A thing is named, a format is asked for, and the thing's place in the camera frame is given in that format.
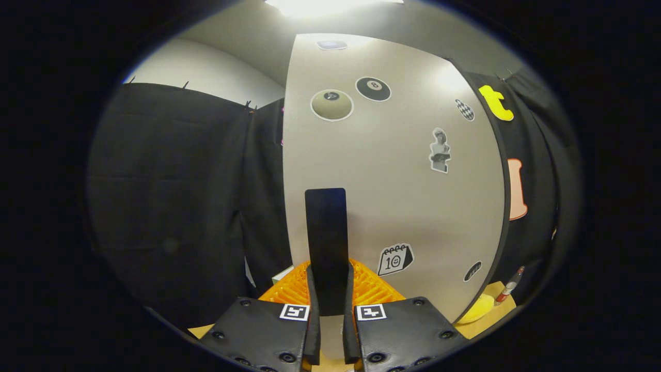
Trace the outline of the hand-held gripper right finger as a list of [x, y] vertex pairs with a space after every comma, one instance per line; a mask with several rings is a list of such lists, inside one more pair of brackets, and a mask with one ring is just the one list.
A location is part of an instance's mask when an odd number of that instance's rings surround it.
[[343, 342], [345, 362], [355, 371], [421, 371], [469, 345], [429, 299], [404, 297], [353, 259]]

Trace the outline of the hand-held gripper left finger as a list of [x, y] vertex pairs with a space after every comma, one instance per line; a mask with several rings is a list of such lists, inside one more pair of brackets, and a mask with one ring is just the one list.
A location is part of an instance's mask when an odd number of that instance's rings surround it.
[[306, 261], [261, 297], [236, 299], [200, 342], [250, 371], [310, 371], [320, 359], [319, 318]]

